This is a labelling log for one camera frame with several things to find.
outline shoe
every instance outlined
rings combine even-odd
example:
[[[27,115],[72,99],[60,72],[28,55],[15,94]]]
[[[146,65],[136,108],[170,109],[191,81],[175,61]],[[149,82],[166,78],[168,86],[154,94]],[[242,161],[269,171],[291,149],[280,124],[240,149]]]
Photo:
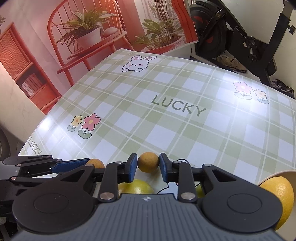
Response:
[[[236,58],[229,58],[228,56],[226,55],[223,55],[223,56],[218,56],[216,58],[216,60],[229,67],[230,69],[233,69],[234,71],[237,71],[237,72],[240,72],[240,73],[247,73],[248,70],[246,69],[245,66],[243,66]]]

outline pink flower illustration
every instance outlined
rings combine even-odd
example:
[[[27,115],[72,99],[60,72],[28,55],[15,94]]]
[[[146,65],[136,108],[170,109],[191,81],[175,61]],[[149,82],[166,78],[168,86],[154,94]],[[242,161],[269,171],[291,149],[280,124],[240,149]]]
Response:
[[[100,117],[96,116],[96,113],[93,113],[91,116],[87,116],[84,118],[84,123],[82,125],[82,129],[88,129],[88,131],[94,130],[95,125],[99,124],[101,121]]]
[[[236,91],[245,92],[248,95],[251,93],[252,87],[248,86],[245,82],[234,82],[233,84],[236,86]]]

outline blue gripper pad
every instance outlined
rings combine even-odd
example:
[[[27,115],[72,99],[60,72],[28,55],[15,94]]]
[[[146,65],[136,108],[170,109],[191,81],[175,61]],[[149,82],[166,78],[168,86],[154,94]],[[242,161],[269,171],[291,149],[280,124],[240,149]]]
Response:
[[[133,153],[130,155],[130,157],[128,158],[128,162],[130,161],[130,169],[129,169],[129,176],[128,176],[128,180],[130,182],[133,181],[133,178],[135,177],[135,173],[137,170],[137,154]]]
[[[161,175],[163,177],[163,181],[167,183],[168,179],[167,179],[166,165],[165,165],[163,156],[161,154],[159,154],[159,168],[160,168]]]
[[[85,165],[89,161],[89,158],[78,159],[73,161],[61,161],[52,168],[52,173],[68,172],[77,167]]]

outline gray gripper base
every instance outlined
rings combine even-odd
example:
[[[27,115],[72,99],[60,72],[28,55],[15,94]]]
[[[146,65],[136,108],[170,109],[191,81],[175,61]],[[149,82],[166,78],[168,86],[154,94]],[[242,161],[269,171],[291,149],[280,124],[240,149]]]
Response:
[[[235,234],[213,226],[194,204],[178,202],[173,194],[123,194],[98,206],[93,216],[71,231],[40,235],[21,231],[13,241],[278,241],[272,230]]]

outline lemon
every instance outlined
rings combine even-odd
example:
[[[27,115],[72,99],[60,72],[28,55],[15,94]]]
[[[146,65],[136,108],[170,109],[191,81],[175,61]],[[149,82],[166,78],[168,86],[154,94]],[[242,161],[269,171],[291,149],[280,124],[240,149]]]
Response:
[[[276,226],[279,229],[288,219],[294,205],[294,192],[291,183],[284,177],[273,177],[266,180],[260,187],[278,197],[283,206],[283,213]]]
[[[205,196],[205,194],[202,191],[202,187],[201,187],[200,184],[198,186],[196,186],[195,190],[196,190],[197,197],[200,198],[200,197],[204,197]]]
[[[158,155],[153,152],[145,152],[139,156],[137,165],[142,172],[151,173],[158,168]]]
[[[99,159],[90,159],[86,164],[93,164],[95,168],[105,168],[104,163],[102,163]]]
[[[120,196],[122,193],[152,194],[154,191],[148,183],[142,180],[134,179],[132,183],[118,184],[118,195]]]

